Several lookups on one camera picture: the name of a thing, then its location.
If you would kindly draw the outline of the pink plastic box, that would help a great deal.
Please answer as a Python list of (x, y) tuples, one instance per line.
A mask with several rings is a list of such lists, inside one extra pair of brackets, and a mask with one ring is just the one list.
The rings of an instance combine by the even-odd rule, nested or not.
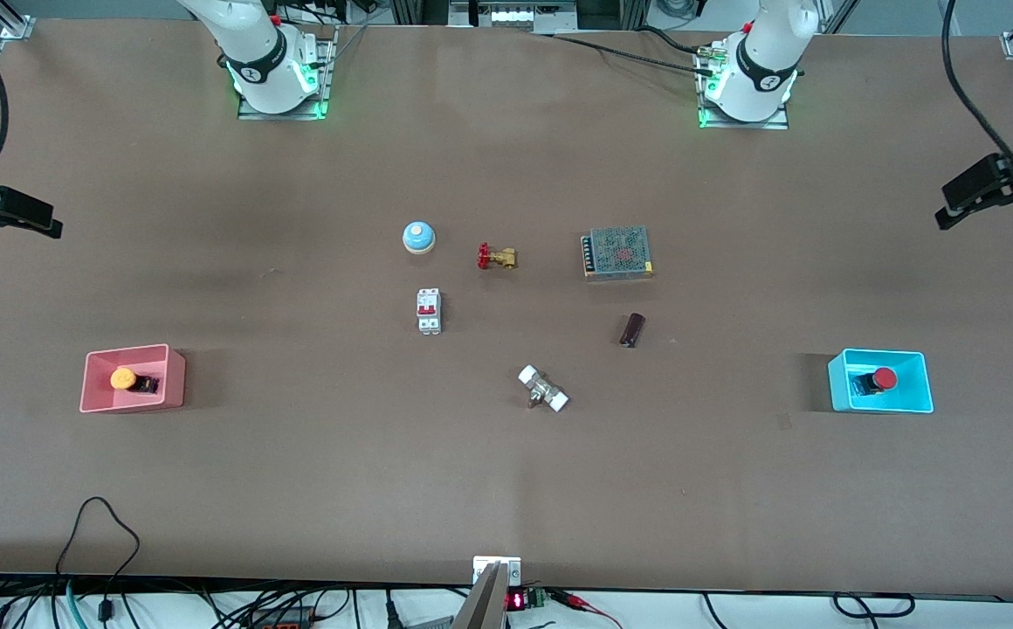
[[(110, 376), (128, 366), (143, 374), (158, 376), (158, 394), (136, 395), (115, 391)], [(82, 413), (123, 414), (164, 411), (183, 405), (186, 391), (186, 359), (168, 345), (147, 345), (94, 351), (85, 358), (79, 410)]]

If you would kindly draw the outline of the cyan plastic box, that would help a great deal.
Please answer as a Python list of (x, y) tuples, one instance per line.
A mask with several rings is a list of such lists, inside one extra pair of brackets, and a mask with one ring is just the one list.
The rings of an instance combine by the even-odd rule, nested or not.
[[(854, 397), (852, 375), (878, 367), (890, 367), (898, 385), (874, 397)], [(913, 351), (846, 348), (831, 358), (826, 367), (830, 405), (833, 411), (867, 414), (929, 414), (934, 411), (925, 356)]]

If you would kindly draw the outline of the metal mesh power supply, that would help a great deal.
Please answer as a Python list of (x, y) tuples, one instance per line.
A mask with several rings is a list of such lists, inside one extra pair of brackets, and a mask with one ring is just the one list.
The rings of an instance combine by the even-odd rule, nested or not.
[(580, 238), (583, 278), (589, 282), (653, 278), (645, 225), (593, 228)]

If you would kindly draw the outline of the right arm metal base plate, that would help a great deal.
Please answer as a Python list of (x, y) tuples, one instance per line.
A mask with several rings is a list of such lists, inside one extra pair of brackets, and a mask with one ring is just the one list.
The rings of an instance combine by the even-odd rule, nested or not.
[(232, 87), (238, 92), (238, 119), (241, 121), (319, 121), (326, 119), (334, 82), (338, 40), (318, 40), (314, 33), (299, 31), (290, 24), (278, 27), (286, 35), (286, 56), (260, 84), (258, 102), (272, 104), (276, 112), (255, 107), (237, 74)]

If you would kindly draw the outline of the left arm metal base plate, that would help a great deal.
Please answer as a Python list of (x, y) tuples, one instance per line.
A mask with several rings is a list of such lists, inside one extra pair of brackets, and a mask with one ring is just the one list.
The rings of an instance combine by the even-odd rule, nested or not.
[(701, 46), (693, 60), (695, 68), (707, 71), (697, 78), (700, 128), (789, 127), (786, 102), (796, 69), (755, 69), (753, 76), (747, 75), (741, 68), (738, 45), (727, 38)]

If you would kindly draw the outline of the yellow push button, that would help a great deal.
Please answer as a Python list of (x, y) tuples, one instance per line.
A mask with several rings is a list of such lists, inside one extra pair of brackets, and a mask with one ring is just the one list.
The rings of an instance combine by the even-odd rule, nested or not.
[(158, 376), (143, 374), (131, 367), (122, 366), (112, 371), (110, 385), (115, 391), (151, 397), (151, 395), (158, 394), (161, 379)]

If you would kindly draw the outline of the red push button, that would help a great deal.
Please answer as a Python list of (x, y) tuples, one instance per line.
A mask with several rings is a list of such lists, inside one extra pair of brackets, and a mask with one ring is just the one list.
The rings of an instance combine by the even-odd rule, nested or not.
[(890, 367), (874, 368), (850, 378), (850, 390), (854, 397), (874, 397), (892, 391), (897, 385), (898, 375)]

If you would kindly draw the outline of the metal tee fitting white caps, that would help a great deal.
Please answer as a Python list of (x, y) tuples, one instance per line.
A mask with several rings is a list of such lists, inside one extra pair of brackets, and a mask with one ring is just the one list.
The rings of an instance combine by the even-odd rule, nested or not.
[(570, 401), (566, 391), (555, 386), (545, 373), (538, 370), (533, 365), (527, 365), (520, 370), (519, 382), (527, 387), (529, 397), (527, 398), (527, 408), (537, 409), (539, 406), (547, 406), (552, 411), (561, 411)]

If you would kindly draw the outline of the white power strip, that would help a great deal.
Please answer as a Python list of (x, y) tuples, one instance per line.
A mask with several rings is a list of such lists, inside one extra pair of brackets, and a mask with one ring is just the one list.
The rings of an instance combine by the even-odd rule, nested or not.
[(572, 32), (579, 25), (575, 0), (448, 0), (446, 24), (533, 33)]

